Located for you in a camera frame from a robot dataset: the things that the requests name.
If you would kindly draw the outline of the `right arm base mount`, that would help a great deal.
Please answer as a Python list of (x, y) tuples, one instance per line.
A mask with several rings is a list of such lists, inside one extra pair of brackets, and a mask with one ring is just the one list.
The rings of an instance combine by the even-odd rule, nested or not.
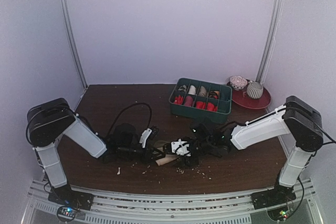
[(296, 194), (292, 189), (269, 189), (251, 194), (254, 209), (269, 208), (295, 200)]

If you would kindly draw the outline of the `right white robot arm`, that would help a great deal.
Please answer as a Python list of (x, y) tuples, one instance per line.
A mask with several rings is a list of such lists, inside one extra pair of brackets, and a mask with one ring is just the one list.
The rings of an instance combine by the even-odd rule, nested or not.
[(192, 166), (203, 155), (222, 157), (273, 137), (292, 135), (295, 144), (280, 169), (277, 186), (269, 192), (274, 204), (289, 196), (289, 188), (294, 186), (312, 156), (325, 145), (324, 138), (335, 143), (322, 127), (320, 112), (294, 95), (287, 97), (283, 105), (252, 121), (231, 121), (214, 129), (210, 129), (207, 122), (205, 119), (191, 127), (194, 138), (185, 137), (164, 144), (163, 152), (176, 155), (186, 166)]

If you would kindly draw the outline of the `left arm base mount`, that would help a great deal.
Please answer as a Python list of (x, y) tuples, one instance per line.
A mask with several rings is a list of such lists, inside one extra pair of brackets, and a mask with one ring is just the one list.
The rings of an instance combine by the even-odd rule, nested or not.
[(83, 193), (80, 191), (73, 191), (70, 196), (61, 199), (55, 193), (50, 193), (48, 200), (59, 205), (71, 207), (74, 209), (90, 210), (93, 203), (94, 195), (90, 193)]

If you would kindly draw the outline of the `beige striped sock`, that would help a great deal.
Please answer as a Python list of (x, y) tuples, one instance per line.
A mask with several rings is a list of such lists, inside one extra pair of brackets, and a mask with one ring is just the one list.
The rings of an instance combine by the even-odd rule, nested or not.
[[(171, 145), (171, 142), (167, 142), (167, 141), (164, 141), (164, 140), (159, 140), (154, 144), (154, 147), (162, 151), (164, 145)], [(178, 160), (177, 155), (166, 154), (166, 156), (164, 158), (158, 159), (155, 162), (158, 166), (163, 166), (163, 165), (166, 165), (168, 163), (175, 162), (176, 160)]]

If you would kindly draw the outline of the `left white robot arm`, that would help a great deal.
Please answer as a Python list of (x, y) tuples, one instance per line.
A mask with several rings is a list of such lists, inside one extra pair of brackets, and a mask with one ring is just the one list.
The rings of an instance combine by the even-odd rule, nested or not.
[(166, 154), (154, 147), (151, 140), (159, 129), (148, 126), (138, 135), (129, 123), (112, 123), (105, 137), (94, 131), (86, 119), (74, 112), (64, 98), (55, 99), (31, 108), (27, 112), (26, 140), (37, 155), (39, 166), (46, 173), (54, 194), (64, 205), (76, 197), (70, 190), (57, 151), (56, 140), (66, 136), (92, 157), (108, 163), (117, 157), (139, 158), (144, 163), (155, 162)]

